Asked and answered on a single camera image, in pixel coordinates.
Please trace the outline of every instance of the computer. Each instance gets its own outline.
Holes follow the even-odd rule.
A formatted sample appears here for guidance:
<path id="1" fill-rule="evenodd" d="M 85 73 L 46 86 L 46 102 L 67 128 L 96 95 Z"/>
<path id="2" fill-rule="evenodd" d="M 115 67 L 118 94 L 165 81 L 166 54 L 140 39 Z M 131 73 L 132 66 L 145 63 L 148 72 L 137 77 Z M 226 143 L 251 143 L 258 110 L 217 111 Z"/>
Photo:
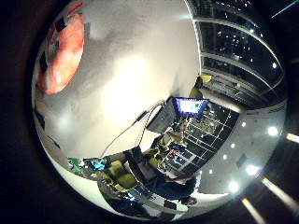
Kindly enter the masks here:
<path id="1" fill-rule="evenodd" d="M 208 100 L 186 97 L 173 97 L 177 116 L 181 118 L 199 118 L 202 116 Z"/>

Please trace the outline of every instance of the yellow chair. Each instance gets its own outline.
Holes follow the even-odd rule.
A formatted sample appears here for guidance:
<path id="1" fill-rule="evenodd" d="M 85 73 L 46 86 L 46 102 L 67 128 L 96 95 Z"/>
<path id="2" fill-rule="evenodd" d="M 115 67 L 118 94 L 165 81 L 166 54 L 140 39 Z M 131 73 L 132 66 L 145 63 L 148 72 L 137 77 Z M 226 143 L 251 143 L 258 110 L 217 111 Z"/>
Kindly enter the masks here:
<path id="1" fill-rule="evenodd" d="M 212 79 L 212 75 L 207 75 L 207 74 L 199 75 L 199 77 L 201 79 L 203 79 L 204 83 L 207 83 L 207 82 L 209 82 Z"/>
<path id="2" fill-rule="evenodd" d="M 161 160 L 158 160 L 157 157 L 160 154 L 160 150 L 156 148 L 150 148 L 144 152 L 144 154 L 150 155 L 149 157 L 149 165 L 153 168 L 158 168 L 159 163 Z"/>
<path id="3" fill-rule="evenodd" d="M 138 184 L 135 177 L 124 168 L 121 161 L 113 161 L 107 170 L 102 171 L 102 174 L 110 185 L 121 192 L 126 192 Z"/>

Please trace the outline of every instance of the person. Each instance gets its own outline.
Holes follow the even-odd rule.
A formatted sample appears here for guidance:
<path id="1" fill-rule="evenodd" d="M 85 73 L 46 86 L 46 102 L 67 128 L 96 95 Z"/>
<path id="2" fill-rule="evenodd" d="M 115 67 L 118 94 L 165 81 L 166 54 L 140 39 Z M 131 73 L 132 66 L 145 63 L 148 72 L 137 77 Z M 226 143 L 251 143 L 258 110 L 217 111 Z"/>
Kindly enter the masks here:
<path id="1" fill-rule="evenodd" d="M 197 203 L 197 200 L 192 197 L 192 196 L 188 196 L 186 198 L 182 198 L 179 200 L 182 204 L 185 204 L 186 206 L 193 206 Z"/>
<path id="2" fill-rule="evenodd" d="M 184 203 L 196 203 L 196 199 L 190 197 L 195 185 L 196 177 L 193 174 L 170 178 L 161 173 L 144 184 L 149 191 L 167 200 L 182 200 Z"/>

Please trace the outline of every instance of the monitor screen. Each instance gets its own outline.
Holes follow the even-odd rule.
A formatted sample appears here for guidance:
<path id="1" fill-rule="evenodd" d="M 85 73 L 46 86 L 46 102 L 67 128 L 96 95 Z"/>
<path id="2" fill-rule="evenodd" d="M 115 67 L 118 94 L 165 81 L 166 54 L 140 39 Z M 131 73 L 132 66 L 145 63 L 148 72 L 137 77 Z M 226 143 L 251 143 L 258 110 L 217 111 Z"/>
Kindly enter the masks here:
<path id="1" fill-rule="evenodd" d="M 176 110 L 179 117 L 196 118 L 203 114 L 208 100 L 174 97 Z"/>

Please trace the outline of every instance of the computer monitor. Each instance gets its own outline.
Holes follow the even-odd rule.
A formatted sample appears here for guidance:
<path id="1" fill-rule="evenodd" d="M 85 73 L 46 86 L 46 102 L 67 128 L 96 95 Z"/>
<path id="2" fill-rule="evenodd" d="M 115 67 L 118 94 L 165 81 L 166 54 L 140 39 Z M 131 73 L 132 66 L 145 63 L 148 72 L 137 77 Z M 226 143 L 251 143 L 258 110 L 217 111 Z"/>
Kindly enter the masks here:
<path id="1" fill-rule="evenodd" d="M 203 114 L 208 103 L 206 99 L 174 97 L 174 105 L 179 117 L 198 118 Z"/>

